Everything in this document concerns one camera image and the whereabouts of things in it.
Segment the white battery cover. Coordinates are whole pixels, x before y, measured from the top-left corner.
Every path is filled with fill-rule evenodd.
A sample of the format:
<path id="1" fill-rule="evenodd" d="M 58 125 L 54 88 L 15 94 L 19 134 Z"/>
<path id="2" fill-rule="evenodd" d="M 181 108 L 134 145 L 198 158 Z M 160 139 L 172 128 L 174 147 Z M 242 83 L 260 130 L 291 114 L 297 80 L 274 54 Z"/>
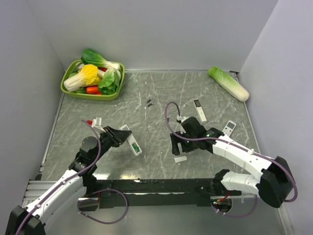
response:
<path id="1" fill-rule="evenodd" d="M 179 156 L 179 157 L 175 157 L 174 158 L 174 161 L 175 163 L 180 163 L 180 162 L 184 162 L 187 160 L 187 157 L 186 156 Z"/>

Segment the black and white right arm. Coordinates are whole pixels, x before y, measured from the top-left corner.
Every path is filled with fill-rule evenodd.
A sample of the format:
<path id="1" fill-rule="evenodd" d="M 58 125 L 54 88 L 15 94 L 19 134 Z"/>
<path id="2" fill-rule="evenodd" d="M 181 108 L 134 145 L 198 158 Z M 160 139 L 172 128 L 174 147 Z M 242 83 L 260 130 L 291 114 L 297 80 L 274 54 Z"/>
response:
<path id="1" fill-rule="evenodd" d="M 195 117 L 177 116 L 180 130 L 171 133 L 172 153 L 176 156 L 196 149 L 224 157 L 247 171 L 246 174 L 223 169 L 213 179 L 214 191 L 225 195 L 240 191 L 259 196 L 268 205 L 279 208 L 293 189 L 293 176 L 282 157 L 261 157 L 216 128 L 205 129 Z"/>

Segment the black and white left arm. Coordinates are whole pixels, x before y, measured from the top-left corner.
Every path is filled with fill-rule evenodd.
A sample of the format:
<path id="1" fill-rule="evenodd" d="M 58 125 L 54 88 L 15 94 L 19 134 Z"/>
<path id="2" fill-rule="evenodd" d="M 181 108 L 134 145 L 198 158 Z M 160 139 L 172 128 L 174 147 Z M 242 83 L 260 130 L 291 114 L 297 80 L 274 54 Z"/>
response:
<path id="1" fill-rule="evenodd" d="M 51 225 L 79 198 L 96 193 L 96 162 L 112 147 L 121 146 L 132 132 L 109 126 L 83 140 L 74 161 L 61 178 L 25 208 L 16 206 L 10 213 L 7 235 L 45 235 Z"/>

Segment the long white remote control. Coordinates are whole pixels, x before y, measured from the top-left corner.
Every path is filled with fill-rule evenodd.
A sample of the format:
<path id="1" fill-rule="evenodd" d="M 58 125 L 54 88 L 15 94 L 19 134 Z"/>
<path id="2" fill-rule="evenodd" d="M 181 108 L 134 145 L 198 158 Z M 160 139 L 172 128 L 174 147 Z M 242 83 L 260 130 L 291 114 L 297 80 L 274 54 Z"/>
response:
<path id="1" fill-rule="evenodd" d="M 140 154 L 142 153 L 142 149 L 140 148 L 138 142 L 136 141 L 136 139 L 135 139 L 135 137 L 133 136 L 132 133 L 131 133 L 131 134 L 129 135 L 129 137 L 127 138 L 127 143 L 129 144 L 129 146 L 130 146 L 130 148 L 131 148 L 131 150 L 132 150 L 132 152 L 133 152 L 133 154 L 134 154 L 135 156 L 138 156 L 138 155 L 140 155 Z M 133 149 L 133 147 L 132 147 L 132 144 L 133 144 L 133 143 L 135 143 L 136 146 L 138 146 L 138 147 L 140 148 L 140 150 L 141 150 L 140 152 L 135 152 L 135 151 L 134 151 L 134 149 Z"/>

